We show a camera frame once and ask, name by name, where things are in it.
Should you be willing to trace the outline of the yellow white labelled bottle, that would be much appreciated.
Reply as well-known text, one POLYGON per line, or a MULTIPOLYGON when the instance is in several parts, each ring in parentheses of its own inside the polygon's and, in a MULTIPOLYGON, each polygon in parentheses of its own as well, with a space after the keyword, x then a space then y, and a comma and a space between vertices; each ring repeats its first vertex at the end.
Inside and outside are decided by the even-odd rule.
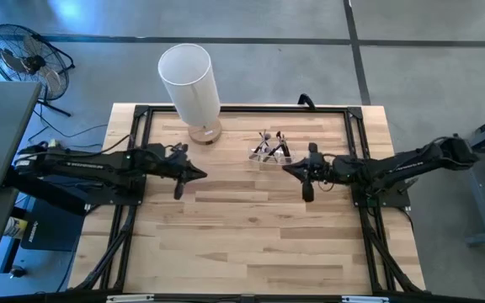
POLYGON ((27 229, 28 221, 10 216, 3 231, 3 235, 21 240, 27 229))

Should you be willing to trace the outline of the thin black makeup brush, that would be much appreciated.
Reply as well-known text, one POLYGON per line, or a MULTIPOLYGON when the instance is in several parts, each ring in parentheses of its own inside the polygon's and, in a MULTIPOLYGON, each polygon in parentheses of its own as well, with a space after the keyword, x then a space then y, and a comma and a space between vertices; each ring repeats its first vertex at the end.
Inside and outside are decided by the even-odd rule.
POLYGON ((262 150, 263 144, 267 145, 267 139, 265 138, 265 135, 262 132, 259 132, 259 135, 260 135, 261 141, 254 149, 252 149, 252 153, 249 156, 250 159, 254 159, 259 155, 259 153, 262 150))
POLYGON ((291 163, 292 158, 291 158, 290 149, 289 149, 289 147, 287 145, 287 141, 285 139, 285 136, 280 131, 278 131, 276 133, 276 137, 279 139, 280 149, 283 152, 285 162, 286 163, 291 163))

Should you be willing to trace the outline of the clear plastic organizer container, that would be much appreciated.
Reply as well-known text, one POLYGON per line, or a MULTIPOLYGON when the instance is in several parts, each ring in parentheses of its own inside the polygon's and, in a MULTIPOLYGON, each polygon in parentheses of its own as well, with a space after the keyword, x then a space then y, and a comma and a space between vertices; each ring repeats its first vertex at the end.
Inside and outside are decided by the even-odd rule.
MULTIPOLYGON (((255 157, 254 159, 250 159, 249 156, 252 153, 252 149, 254 149, 254 148, 251 148, 251 149, 248 150, 248 159, 250 161, 261 162, 261 163, 264 163, 264 164, 274 164, 274 165, 280 165, 280 166, 287 164, 285 162, 284 155, 283 155, 283 152, 282 152, 281 149, 279 149, 275 153, 276 160, 271 157, 267 162, 264 162, 264 158, 266 157, 267 154, 259 153, 259 155, 257 157, 255 157)), ((292 158, 291 162, 296 162, 296 161, 299 160, 299 157, 293 151, 291 151, 290 154, 291 154, 291 158, 292 158)))

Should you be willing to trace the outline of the white cylinder lamp wooden base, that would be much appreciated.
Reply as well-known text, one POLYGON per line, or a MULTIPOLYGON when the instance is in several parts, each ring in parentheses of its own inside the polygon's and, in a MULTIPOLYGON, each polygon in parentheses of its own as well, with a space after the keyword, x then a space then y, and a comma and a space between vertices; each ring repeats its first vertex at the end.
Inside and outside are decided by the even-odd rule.
POLYGON ((157 70, 168 95, 188 126, 189 137, 211 145, 221 136, 221 102, 209 53, 200 45, 179 44, 160 57, 157 70))

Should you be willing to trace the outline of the black aluminium table frame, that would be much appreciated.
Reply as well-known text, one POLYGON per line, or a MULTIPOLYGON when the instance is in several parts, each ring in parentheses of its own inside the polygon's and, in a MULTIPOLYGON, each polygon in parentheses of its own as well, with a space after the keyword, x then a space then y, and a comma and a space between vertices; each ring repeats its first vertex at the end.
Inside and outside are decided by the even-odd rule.
POLYGON ((374 158, 393 154, 379 106, 227 105, 222 133, 189 158, 206 177, 173 198, 170 179, 150 177, 128 248, 110 280, 125 293, 368 295, 371 281, 392 284, 382 262, 368 269, 367 242, 351 190, 301 183, 274 162, 250 157, 260 133, 280 132, 295 159, 310 142, 321 152, 374 158))

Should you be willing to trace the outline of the black desk leg beam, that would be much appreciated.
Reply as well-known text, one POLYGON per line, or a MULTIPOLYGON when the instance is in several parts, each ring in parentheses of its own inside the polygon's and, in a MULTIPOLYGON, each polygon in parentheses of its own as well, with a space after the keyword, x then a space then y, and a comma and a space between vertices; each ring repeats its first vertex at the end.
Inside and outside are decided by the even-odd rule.
POLYGON ((15 188, 36 199, 42 199, 48 204, 74 215, 86 214, 86 202, 80 197, 35 176, 20 174, 13 167, 8 169, 3 183, 7 187, 15 188))

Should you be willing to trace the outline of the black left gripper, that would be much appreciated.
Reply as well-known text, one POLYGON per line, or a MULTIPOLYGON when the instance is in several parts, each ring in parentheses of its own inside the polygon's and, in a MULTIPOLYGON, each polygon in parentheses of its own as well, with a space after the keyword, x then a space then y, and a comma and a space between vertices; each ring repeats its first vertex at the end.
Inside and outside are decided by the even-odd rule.
POLYGON ((197 168, 191 162, 188 163, 188 170, 194 174, 187 177, 187 145, 171 146, 171 154, 164 158, 162 163, 163 176, 170 177, 176 181, 176 186, 173 192, 175 199, 181 199, 184 193, 184 186, 186 183, 193 182, 207 177, 205 171, 197 168))

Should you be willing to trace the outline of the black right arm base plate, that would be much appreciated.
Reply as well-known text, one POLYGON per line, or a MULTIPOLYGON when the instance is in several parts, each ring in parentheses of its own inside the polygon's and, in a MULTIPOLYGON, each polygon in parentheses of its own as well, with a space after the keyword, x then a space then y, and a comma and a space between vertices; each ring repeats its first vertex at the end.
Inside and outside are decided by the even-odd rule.
POLYGON ((400 181, 387 189, 372 189, 369 186, 351 184, 350 189, 353 197, 353 205, 361 208, 374 207, 409 207, 410 200, 408 189, 414 185, 417 179, 400 181))

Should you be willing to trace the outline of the white label strip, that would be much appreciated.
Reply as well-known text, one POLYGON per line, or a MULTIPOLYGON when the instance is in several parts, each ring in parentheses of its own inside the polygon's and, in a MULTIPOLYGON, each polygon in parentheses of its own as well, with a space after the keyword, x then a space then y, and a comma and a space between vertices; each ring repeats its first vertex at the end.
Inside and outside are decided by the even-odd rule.
POLYGON ((390 303, 388 297, 369 295, 343 295, 342 303, 390 303))
POLYGON ((105 303, 148 303, 154 302, 154 295, 132 294, 132 295, 109 295, 105 303))

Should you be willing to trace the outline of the black table clamp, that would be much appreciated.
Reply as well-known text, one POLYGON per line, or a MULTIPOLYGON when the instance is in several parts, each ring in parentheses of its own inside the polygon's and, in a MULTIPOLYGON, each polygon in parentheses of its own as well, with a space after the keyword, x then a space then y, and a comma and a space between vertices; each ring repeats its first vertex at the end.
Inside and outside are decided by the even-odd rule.
POLYGON ((305 93, 302 93, 299 96, 298 101, 297 101, 297 104, 300 105, 300 106, 306 106, 310 110, 315 110, 316 109, 316 106, 313 103, 312 99, 307 94, 305 94, 305 93))

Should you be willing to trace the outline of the black floor fan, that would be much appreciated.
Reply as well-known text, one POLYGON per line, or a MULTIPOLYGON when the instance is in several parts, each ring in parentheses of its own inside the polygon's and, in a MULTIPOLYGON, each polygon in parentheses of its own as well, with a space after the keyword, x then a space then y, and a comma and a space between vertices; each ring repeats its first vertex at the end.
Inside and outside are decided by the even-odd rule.
POLYGON ((44 36, 17 24, 0 24, 0 74, 7 81, 40 84, 38 104, 69 117, 51 102, 62 97, 70 84, 73 58, 44 36))

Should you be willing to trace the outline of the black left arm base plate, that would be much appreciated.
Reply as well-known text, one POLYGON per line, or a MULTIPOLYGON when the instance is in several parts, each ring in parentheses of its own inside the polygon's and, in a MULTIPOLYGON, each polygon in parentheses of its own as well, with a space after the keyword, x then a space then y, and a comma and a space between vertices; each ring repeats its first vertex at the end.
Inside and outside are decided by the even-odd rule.
POLYGON ((102 169, 88 169, 84 179, 97 184, 89 189, 89 201, 95 205, 140 205, 147 176, 130 167, 129 161, 105 164, 102 169))

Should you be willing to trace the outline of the black floor case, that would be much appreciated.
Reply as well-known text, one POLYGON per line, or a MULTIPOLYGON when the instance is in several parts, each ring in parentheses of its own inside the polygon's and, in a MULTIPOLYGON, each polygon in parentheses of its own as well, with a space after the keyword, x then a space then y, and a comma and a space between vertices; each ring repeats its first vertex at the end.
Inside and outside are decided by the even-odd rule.
MULTIPOLYGON (((85 179, 57 175, 39 177, 48 183, 65 189, 85 202, 88 190, 96 189, 97 184, 88 183, 85 179)), ((69 252, 74 248, 87 215, 74 215, 48 204, 42 199, 33 197, 34 203, 26 214, 28 221, 21 247, 29 250, 69 252)))

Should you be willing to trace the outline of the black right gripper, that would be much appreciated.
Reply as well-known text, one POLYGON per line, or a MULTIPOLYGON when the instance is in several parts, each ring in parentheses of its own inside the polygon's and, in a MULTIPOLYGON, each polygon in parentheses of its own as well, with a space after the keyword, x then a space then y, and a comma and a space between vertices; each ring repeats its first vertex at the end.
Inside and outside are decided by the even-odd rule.
POLYGON ((328 175, 330 164, 325 161, 325 156, 318 151, 317 144, 310 142, 308 144, 308 156, 298 162, 287 163, 283 170, 291 176, 302 181, 302 198, 305 202, 314 200, 314 188, 312 183, 330 182, 332 178, 328 175))

